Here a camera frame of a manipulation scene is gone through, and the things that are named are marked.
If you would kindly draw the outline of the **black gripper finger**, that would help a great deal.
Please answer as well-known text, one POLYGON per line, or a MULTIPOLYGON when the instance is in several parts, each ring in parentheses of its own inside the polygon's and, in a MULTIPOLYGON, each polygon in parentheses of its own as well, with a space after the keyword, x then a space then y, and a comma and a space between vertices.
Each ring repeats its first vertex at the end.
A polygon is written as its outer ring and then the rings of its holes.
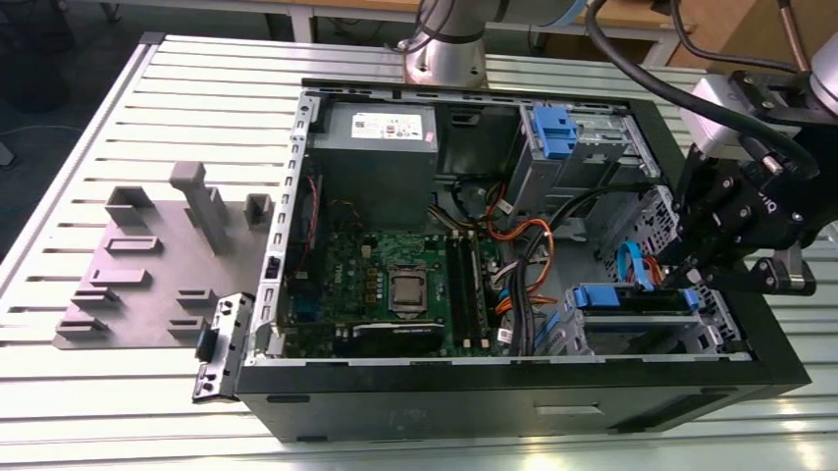
POLYGON ((750 269, 723 270, 708 266, 687 272, 687 279, 714 290, 778 295, 814 295, 816 280, 799 246, 775 250, 759 258, 750 269))
POLYGON ((732 174, 734 161, 710 157, 696 145, 688 148, 672 194, 676 215, 674 237, 660 251, 660 262, 670 268, 664 288, 694 285, 687 274, 703 272, 724 260, 731 250, 732 233, 742 223, 719 215, 734 201, 740 184, 732 174))

